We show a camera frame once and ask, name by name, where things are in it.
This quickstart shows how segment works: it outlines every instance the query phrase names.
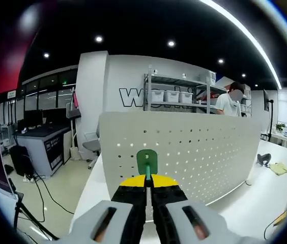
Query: white pegboard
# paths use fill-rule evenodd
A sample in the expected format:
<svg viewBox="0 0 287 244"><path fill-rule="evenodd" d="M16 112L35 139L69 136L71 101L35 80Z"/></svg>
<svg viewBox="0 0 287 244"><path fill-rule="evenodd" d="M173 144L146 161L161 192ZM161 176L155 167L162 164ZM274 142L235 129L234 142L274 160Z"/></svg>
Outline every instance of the white pegboard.
<svg viewBox="0 0 287 244"><path fill-rule="evenodd" d="M249 118L179 112L107 112L100 117L110 197L138 175L136 154L158 154L158 174L174 178L188 199L211 203L249 175L260 131ZM152 220L147 205L147 218Z"/></svg>

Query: computer tower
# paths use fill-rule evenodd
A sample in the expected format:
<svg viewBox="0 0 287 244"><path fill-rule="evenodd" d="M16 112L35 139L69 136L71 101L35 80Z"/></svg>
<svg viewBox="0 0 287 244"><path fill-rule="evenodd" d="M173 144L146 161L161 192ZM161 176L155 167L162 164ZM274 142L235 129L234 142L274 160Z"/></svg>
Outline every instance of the computer tower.
<svg viewBox="0 0 287 244"><path fill-rule="evenodd" d="M26 175L28 178L33 177L34 168L26 147L16 145L10 148L10 156L17 174L20 176Z"/></svg>

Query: led strip light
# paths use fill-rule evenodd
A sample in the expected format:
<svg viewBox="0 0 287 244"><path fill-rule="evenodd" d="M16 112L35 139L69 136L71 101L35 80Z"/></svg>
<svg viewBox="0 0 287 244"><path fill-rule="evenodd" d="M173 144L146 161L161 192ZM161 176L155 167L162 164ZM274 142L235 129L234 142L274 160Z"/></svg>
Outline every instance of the led strip light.
<svg viewBox="0 0 287 244"><path fill-rule="evenodd" d="M218 13L222 14L230 22L232 22L234 25L236 25L236 27L239 28L244 33L244 35L246 35L246 37L252 42L252 44L256 47L256 49L259 51L261 56L266 61L266 63L268 65L272 75L275 78L275 81L277 83L278 89L281 89L280 81L278 79L277 73L276 73L272 63L270 62L270 59L268 58L268 56L267 56L266 52L264 51L264 49L262 48L262 46L254 38L254 36L248 31L248 29L237 18L235 18L230 12L228 12L226 9L224 9L223 7L218 5L217 3L213 2L212 0L199 0L199 1L204 3L204 4L206 4L206 5L208 5L211 8L213 8Z"/></svg>

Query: potted plant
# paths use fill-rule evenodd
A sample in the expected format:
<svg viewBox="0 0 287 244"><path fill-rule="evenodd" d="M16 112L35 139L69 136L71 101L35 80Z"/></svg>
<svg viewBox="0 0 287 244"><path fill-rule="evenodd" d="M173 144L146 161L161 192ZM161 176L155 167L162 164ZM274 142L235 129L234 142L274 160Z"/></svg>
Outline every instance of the potted plant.
<svg viewBox="0 0 287 244"><path fill-rule="evenodd" d="M282 130L285 128L285 124L281 124L281 123L278 123L276 124L276 130L278 132L282 132Z"/></svg>

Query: person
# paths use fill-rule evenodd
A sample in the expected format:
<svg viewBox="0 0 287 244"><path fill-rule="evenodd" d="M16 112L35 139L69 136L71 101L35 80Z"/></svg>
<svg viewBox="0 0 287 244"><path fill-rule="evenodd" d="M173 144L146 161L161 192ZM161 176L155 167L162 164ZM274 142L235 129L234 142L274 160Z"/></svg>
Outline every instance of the person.
<svg viewBox="0 0 287 244"><path fill-rule="evenodd" d="M244 85L233 82L229 87L228 93L218 97L215 105L217 114L241 117L240 101L243 98L243 94Z"/></svg>

